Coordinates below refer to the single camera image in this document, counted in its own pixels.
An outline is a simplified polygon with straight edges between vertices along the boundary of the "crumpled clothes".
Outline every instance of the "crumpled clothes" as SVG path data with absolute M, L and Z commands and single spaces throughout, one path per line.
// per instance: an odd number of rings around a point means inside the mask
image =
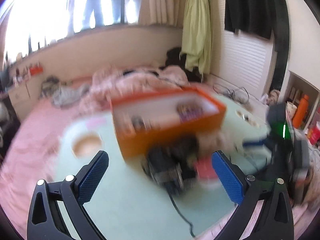
M 275 105 L 278 102 L 279 94 L 279 90 L 273 89 L 269 94 L 264 94 L 259 101 L 264 105 Z
M 60 87 L 60 80 L 56 76 L 49 76 L 41 84 L 40 98 L 47 98 L 52 96 L 54 92 Z
M 71 106 L 80 101 L 82 96 L 89 92 L 89 89 L 89 84 L 83 84 L 78 89 L 65 86 L 59 87 L 52 95 L 52 105 L 59 108 Z

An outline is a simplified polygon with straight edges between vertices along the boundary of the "blue gripper pad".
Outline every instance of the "blue gripper pad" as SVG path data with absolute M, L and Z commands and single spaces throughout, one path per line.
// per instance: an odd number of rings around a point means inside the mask
M 92 161 L 88 165 L 82 167 L 79 171 L 79 173 L 81 173 L 81 171 L 86 171 L 86 173 L 83 174 L 83 179 L 77 186 L 79 205 L 83 205 L 91 200 L 93 193 L 97 189 L 98 184 L 100 183 L 108 166 L 108 154 L 104 151 L 99 151 Z
M 230 200 L 240 205 L 244 198 L 243 185 L 232 171 L 232 163 L 226 157 L 225 159 L 226 160 L 223 159 L 219 152 L 213 153 L 212 167 L 218 175 L 224 189 L 228 193 Z

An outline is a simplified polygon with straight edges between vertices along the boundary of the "pink blanket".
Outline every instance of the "pink blanket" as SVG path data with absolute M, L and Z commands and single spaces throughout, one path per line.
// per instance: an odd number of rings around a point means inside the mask
M 54 108 L 41 100 L 22 123 L 0 170 L 0 203 L 16 230 L 26 239 L 28 212 L 39 179 L 52 182 L 58 137 L 78 115 L 78 106 Z
M 158 77 L 150 71 L 156 71 Z M 179 66 L 165 70 L 139 67 L 123 76 L 123 70 L 108 65 L 92 76 L 90 92 L 80 102 L 81 114 L 93 114 L 109 108 L 111 98 L 123 97 L 137 92 L 179 88 L 188 85 L 186 74 Z
M 160 79 L 158 80 L 154 74 L 145 73 L 145 71 L 146 68 L 140 69 L 140 72 L 132 73 L 125 78 L 121 78 L 122 71 L 112 67 L 98 71 L 92 78 L 93 86 L 90 93 L 81 101 L 81 112 L 90 114 L 101 111 L 106 103 L 108 105 L 112 97 L 120 97 L 136 91 L 178 88 L 178 85 L 188 84 L 184 72 L 178 67 L 169 67 L 163 72 L 159 71 Z M 25 239 L 29 206 L 36 182 L 39 179 L 52 181 L 52 169 L 59 147 L 58 137 L 78 115 L 78 106 L 60 110 L 52 107 L 49 100 L 40 101 L 21 125 L 1 167 L 0 203 L 13 226 Z M 320 180 L 319 156 L 315 158 L 313 167 L 317 167 L 315 184 L 318 185 Z M 313 187 L 313 195 L 320 195 L 320 189 L 316 185 Z M 307 207 L 306 203 L 293 210 L 295 238 L 299 237 L 308 227 L 316 214 L 317 208 L 309 211 Z M 252 221 L 243 236 L 251 232 L 260 208 L 261 203 L 257 205 Z M 231 213 L 204 232 L 199 239 L 214 239 L 230 216 Z

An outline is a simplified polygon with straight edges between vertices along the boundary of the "black cable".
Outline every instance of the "black cable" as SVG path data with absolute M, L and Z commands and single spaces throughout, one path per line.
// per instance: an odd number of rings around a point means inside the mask
M 188 219 L 186 219 L 184 215 L 181 214 L 181 212 L 180 212 L 179 208 L 177 207 L 176 203 L 174 202 L 171 194 L 169 194 L 169 197 L 172 202 L 172 205 L 174 206 L 174 208 L 177 211 L 177 213 L 179 214 L 179 216 L 190 226 L 190 235 L 193 238 L 196 238 L 195 234 L 193 233 L 193 224 Z
M 230 90 L 227 87 L 224 87 L 222 85 L 217 84 L 218 86 L 228 90 L 228 92 L 218 92 L 215 88 L 214 85 L 212 86 L 213 90 L 218 94 L 218 95 L 223 95 L 225 97 L 231 98 L 233 101 L 240 103 L 241 105 L 246 105 L 249 102 L 250 96 L 249 93 L 247 92 L 247 90 L 244 87 L 240 87 L 238 89 L 235 90 Z M 236 98 L 236 92 L 240 91 L 240 90 L 244 90 L 247 95 L 248 95 L 248 99 L 245 102 L 242 102 L 241 98 Z

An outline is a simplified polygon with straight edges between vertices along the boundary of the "window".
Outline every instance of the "window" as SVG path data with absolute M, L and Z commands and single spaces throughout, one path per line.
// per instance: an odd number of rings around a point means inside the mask
M 5 50 L 14 62 L 67 35 L 98 26 L 138 22 L 141 0 L 15 0 Z

